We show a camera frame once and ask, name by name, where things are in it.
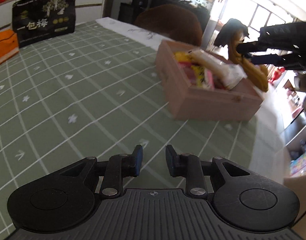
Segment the rice cracker snack pack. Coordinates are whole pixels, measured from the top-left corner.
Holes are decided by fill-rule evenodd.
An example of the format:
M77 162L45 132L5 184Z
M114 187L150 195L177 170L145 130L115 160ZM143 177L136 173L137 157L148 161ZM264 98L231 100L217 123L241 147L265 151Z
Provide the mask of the rice cracker snack pack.
M220 81L225 89L231 90L236 87L242 79L247 77L243 68L238 64L220 64Z

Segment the red yellow milk-ball snack bag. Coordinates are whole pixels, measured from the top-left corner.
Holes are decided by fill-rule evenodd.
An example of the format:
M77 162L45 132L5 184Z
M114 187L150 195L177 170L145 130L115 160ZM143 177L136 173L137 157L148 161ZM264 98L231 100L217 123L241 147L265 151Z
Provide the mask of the red yellow milk-ball snack bag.
M193 86L206 90L214 90L213 74L210 70L189 62L179 62L178 66L185 72Z

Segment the long beige biscuit pack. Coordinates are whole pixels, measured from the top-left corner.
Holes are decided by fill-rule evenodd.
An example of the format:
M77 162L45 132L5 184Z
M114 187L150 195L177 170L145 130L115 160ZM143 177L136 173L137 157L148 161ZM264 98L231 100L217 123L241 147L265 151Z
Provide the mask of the long beige biscuit pack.
M224 79L229 77L229 68L225 66L222 61L220 61L216 57L213 57L213 55L210 55L209 53L201 49L190 50L189 54L194 61L210 70L218 78Z

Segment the yellow snack packet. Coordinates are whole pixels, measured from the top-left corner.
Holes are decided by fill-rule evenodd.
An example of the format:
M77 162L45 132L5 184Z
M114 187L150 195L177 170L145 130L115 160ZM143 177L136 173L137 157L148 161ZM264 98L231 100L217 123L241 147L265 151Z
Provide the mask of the yellow snack packet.
M177 62L182 62L182 63L192 61L192 57L190 56L190 54L185 51L174 52L174 58Z

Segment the green grid tablecloth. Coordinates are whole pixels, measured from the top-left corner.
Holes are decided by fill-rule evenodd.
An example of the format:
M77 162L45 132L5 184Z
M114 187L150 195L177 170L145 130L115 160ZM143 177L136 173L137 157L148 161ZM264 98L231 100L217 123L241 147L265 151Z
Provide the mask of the green grid tablecloth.
M16 188L88 156L107 160L141 145L141 174L126 178L128 187L184 187L169 175L167 144L270 176L284 146L271 95L248 122L176 121L155 68L160 39L136 34L85 23L0 65L0 239L14 230L7 199Z

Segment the brown plush chair back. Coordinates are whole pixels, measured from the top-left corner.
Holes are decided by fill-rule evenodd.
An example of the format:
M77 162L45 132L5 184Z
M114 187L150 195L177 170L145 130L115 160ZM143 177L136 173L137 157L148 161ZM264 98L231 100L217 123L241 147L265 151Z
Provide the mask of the brown plush chair back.
M142 29L199 47L202 28L197 16L184 8L166 4L142 12L133 23Z

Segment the orange gift box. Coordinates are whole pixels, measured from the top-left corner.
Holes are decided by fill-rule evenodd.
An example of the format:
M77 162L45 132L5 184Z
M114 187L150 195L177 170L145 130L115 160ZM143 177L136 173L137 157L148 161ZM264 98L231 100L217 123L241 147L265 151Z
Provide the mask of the orange gift box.
M19 52L17 34L11 29L0 32L0 65Z

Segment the black plum snack bag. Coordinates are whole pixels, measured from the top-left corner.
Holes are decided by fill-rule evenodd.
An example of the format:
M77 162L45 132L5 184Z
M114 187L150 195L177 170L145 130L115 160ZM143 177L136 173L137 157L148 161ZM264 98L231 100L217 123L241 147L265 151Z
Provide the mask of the black plum snack bag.
M76 0L20 0L12 6L12 29L20 48L73 33L75 26Z

